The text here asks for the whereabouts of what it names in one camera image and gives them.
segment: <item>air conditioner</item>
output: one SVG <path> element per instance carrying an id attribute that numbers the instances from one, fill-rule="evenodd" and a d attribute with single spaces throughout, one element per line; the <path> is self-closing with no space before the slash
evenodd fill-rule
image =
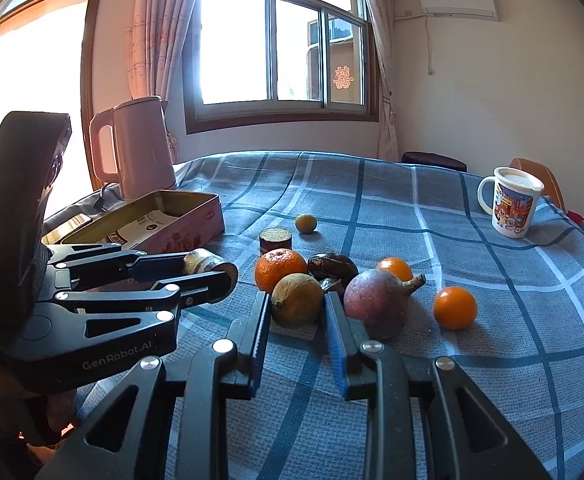
<path id="1" fill-rule="evenodd" d="M 435 18 L 473 18 L 498 22 L 494 0 L 421 0 L 423 10 Z"/>

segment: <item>blue plaid tablecloth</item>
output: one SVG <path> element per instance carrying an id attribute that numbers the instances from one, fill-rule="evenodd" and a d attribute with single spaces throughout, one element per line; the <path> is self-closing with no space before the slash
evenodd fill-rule
<path id="1" fill-rule="evenodd" d="M 178 349 L 165 359 L 194 354 L 248 314 L 264 228 L 293 231 L 293 247 L 306 258 L 335 251 L 360 270 L 399 256 L 415 274 L 425 273 L 427 283 L 392 345 L 416 356 L 453 356 L 553 478 L 578 478 L 584 470 L 584 233 L 543 198 L 528 236 L 505 238 L 478 205 L 479 182 L 440 168 L 326 153 L 230 153 L 191 161 L 179 189 L 220 195 L 226 229 L 206 247 L 237 265 L 239 283 L 226 300 L 183 311 Z M 317 232 L 300 235 L 294 219 L 307 212 L 318 218 Z M 449 285 L 466 288 L 479 305 L 474 325 L 456 333 L 440 329 L 431 312 L 435 294 Z M 80 416 L 120 377 L 83 388 Z M 339 396 L 322 331 L 273 324 L 256 399 L 228 405 L 230 476 L 360 479 L 365 412 L 364 402 Z M 421 479 L 416 404 L 414 415 Z M 176 436 L 174 426 L 168 478 Z"/>

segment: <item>mug handle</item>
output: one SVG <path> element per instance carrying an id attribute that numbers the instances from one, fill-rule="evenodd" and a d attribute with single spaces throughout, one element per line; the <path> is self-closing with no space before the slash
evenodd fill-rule
<path id="1" fill-rule="evenodd" d="M 485 200 L 483 200 L 483 186 L 490 181 L 494 182 L 494 185 L 496 186 L 496 177 L 486 176 L 479 184 L 479 189 L 476 190 L 476 198 L 479 200 L 479 205 L 488 215 L 492 214 L 492 208 L 485 203 Z"/>

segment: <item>white curtain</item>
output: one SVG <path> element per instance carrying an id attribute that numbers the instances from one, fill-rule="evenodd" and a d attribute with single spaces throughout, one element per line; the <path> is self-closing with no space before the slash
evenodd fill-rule
<path id="1" fill-rule="evenodd" d="M 394 24 L 394 0 L 365 0 L 369 9 L 376 53 L 381 70 L 379 104 L 379 136 L 377 157 L 392 162 L 399 161 L 396 139 L 395 115 L 390 104 L 392 88 L 392 35 Z"/>
<path id="2" fill-rule="evenodd" d="M 127 52 L 129 86 L 134 99 L 159 95 L 169 100 L 172 78 L 179 68 L 187 25 L 195 0 L 136 0 Z M 176 140 L 168 134 L 174 163 Z"/>

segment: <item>white mug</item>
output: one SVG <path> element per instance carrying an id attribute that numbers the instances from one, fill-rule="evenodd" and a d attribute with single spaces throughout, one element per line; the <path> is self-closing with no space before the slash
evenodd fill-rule
<path id="1" fill-rule="evenodd" d="M 483 186 L 494 181 L 494 202 L 483 200 Z M 479 184 L 477 198 L 483 210 L 492 215 L 492 226 L 509 238 L 523 238 L 530 227 L 544 184 L 536 176 L 515 168 L 496 168 L 494 176 Z"/>

